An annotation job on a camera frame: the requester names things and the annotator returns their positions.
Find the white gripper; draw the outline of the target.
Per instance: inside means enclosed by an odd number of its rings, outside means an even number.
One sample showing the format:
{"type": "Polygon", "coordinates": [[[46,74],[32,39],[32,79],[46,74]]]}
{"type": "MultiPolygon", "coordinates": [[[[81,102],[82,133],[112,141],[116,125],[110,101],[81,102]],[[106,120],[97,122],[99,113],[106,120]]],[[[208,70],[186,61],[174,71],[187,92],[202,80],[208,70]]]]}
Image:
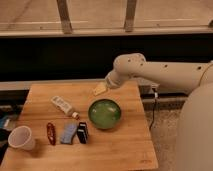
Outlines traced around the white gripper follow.
{"type": "Polygon", "coordinates": [[[100,95],[107,91],[107,87],[110,89],[119,88],[122,85],[122,80],[120,75],[112,70],[105,77],[106,84],[104,82],[100,82],[94,89],[93,94],[95,96],[100,95]]]}

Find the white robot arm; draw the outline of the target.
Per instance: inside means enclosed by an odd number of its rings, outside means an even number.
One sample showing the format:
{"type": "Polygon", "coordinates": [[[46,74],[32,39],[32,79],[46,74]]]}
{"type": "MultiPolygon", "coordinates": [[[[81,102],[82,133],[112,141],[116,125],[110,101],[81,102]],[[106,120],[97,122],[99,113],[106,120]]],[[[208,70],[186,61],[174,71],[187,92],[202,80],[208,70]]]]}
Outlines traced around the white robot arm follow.
{"type": "Polygon", "coordinates": [[[213,171],[213,61],[150,62],[141,53],[119,55],[95,95],[139,77],[188,93],[180,113],[174,171],[213,171]]]}

